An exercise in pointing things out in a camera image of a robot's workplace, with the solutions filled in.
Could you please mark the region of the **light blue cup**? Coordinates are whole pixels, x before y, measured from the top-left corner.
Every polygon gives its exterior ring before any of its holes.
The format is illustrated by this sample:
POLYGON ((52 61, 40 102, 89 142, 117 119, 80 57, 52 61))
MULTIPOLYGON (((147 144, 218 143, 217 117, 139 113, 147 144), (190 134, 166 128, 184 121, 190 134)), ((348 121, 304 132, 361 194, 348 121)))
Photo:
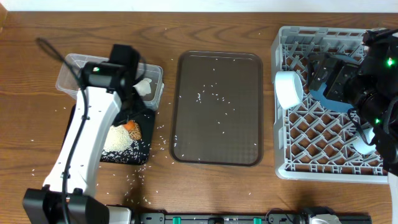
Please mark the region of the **light blue cup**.
MULTIPOLYGON (((364 129, 363 133, 366 137, 367 142, 371 142, 371 140, 375 136, 375 134, 373 133, 373 128, 364 129)), ((361 138, 360 133, 358 131, 354 134, 354 137, 356 139, 352 142, 352 145, 358 153, 363 154, 363 155, 370 155, 370 154, 376 152, 376 146, 375 145, 368 146, 363 141, 363 139, 361 138)))

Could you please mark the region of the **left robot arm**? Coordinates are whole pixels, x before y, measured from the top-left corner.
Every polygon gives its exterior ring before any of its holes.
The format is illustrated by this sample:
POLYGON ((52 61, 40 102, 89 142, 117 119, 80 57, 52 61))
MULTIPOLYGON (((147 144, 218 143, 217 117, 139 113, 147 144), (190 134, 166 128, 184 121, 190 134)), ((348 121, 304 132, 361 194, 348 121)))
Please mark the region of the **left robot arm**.
POLYGON ((133 223, 130 208, 95 199, 99 163, 112 126, 153 114, 134 85, 141 56, 115 44, 106 62, 74 68, 47 40, 38 44, 72 73, 78 94, 59 157, 41 189, 27 189, 22 206, 31 223, 133 223))

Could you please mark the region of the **light blue rice bowl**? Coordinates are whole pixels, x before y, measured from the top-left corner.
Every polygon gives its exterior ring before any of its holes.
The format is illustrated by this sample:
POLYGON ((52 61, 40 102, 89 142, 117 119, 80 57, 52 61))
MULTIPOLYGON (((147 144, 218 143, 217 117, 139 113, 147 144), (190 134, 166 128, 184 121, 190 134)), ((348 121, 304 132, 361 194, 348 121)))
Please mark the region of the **light blue rice bowl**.
POLYGON ((275 92, 284 110, 299 105, 303 100, 303 86, 294 71, 279 71, 275 75, 275 92))

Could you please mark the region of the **blue plate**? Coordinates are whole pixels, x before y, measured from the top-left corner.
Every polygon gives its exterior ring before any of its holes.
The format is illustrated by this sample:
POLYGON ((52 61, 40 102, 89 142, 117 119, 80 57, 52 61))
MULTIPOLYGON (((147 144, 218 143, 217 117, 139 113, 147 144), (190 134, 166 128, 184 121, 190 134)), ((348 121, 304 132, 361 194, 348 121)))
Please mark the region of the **blue plate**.
POLYGON ((353 106, 348 103, 327 99, 323 95, 325 89, 326 89, 326 83, 322 83, 322 85, 318 90, 310 90, 310 94, 312 95, 312 97, 315 100, 319 101, 324 108, 338 113, 347 113, 349 109, 353 108, 353 106))

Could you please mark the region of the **brown cookie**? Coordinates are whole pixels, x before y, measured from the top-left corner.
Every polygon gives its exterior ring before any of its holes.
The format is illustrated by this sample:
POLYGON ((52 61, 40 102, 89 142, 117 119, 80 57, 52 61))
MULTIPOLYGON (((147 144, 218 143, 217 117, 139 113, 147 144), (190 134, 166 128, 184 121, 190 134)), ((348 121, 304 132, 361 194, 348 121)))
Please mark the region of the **brown cookie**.
POLYGON ((132 140, 139 141, 142 139, 140 126, 135 122, 132 123, 131 129, 128 131, 128 133, 132 140))

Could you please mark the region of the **orange carrot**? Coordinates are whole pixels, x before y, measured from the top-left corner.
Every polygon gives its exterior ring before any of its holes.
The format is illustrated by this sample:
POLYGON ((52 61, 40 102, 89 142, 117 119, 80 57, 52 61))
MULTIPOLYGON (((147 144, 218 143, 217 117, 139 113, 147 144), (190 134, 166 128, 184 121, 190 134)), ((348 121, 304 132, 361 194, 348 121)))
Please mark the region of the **orange carrot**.
POLYGON ((132 130, 135 129, 136 124, 135 124, 134 121, 128 121, 128 122, 127 122, 126 124, 124 124, 123 126, 124 126, 124 128, 125 128, 128 132, 130 132, 130 131, 132 131, 132 130))

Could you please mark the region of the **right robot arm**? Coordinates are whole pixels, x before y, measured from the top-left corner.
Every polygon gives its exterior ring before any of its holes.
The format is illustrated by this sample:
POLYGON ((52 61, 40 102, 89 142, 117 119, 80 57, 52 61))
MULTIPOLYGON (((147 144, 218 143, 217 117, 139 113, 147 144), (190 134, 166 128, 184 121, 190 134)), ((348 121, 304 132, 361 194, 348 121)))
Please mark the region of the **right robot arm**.
POLYGON ((307 85, 328 100, 351 105, 372 127, 365 141, 383 158, 397 223, 397 30, 367 30, 361 44, 368 51, 362 62, 329 53, 308 58, 307 85))

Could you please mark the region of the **white napkin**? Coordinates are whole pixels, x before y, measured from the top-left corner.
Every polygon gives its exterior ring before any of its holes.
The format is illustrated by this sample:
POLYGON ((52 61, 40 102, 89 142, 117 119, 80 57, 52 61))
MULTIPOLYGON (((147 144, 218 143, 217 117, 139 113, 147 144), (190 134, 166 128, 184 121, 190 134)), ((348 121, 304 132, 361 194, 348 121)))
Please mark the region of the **white napkin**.
POLYGON ((146 96, 152 93, 152 88, 150 87, 151 82, 152 80, 150 78, 143 78, 133 87, 136 89, 140 96, 146 96))

